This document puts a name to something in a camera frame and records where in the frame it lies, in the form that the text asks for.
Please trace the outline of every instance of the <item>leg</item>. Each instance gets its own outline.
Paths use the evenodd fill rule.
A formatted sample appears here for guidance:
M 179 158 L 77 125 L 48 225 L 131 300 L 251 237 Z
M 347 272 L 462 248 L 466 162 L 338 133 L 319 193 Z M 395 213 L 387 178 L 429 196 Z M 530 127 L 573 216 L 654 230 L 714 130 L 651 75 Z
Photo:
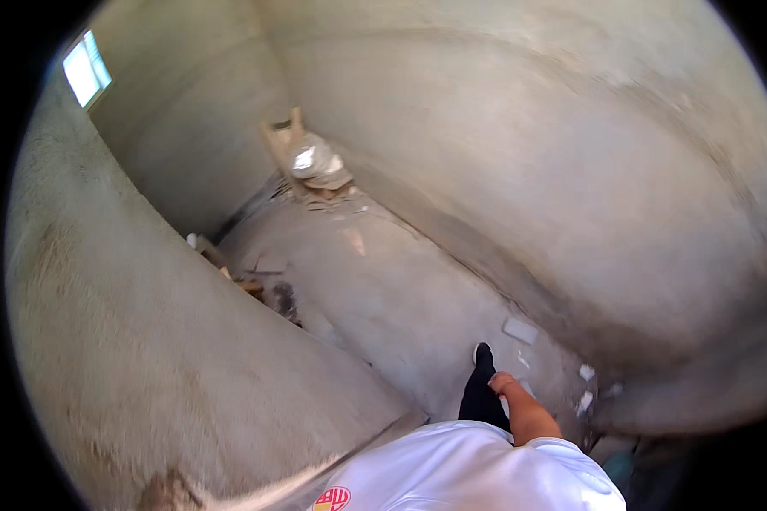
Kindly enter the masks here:
M 491 348 L 485 342 L 478 345 L 477 363 L 466 383 L 463 401 L 460 402 L 460 420 L 479 420 L 511 433 L 509 418 L 503 412 L 500 397 L 488 386 L 488 381 L 494 375 L 494 362 L 491 358 Z

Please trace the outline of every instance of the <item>window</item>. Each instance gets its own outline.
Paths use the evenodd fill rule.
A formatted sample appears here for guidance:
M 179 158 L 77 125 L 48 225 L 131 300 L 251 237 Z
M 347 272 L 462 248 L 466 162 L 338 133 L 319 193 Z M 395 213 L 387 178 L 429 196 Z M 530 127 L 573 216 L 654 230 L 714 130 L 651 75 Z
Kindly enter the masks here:
M 111 83 L 91 30 L 82 35 L 77 46 L 65 57 L 63 68 L 80 106 L 87 105 L 97 92 Z

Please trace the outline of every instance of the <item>person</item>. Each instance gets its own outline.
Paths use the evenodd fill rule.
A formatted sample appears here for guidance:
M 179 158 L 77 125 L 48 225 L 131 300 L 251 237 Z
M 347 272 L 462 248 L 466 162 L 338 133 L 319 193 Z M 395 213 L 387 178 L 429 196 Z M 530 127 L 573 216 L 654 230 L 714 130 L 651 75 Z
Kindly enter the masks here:
M 543 405 L 511 374 L 495 372 L 488 344 L 475 347 L 473 360 L 459 420 L 422 426 L 350 459 L 311 509 L 626 508 L 603 469 L 562 438 Z

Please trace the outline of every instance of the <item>black shoe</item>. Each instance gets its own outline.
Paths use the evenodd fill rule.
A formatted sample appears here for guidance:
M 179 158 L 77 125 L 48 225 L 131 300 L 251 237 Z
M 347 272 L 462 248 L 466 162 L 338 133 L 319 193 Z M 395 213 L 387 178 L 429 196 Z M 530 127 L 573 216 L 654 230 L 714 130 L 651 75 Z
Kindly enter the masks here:
M 474 347 L 472 362 L 477 365 L 484 356 L 488 356 L 489 362 L 491 362 L 491 346 L 488 345 L 488 342 L 480 342 Z

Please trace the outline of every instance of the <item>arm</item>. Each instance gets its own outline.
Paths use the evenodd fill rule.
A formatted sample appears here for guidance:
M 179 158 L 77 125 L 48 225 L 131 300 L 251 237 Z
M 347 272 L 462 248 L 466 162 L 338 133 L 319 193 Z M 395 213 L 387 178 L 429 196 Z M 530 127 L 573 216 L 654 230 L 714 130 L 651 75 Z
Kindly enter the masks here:
M 562 438 L 559 426 L 551 414 L 531 397 L 514 377 L 506 372 L 495 373 L 489 386 L 509 402 L 509 423 L 514 445 L 520 447 L 541 436 Z

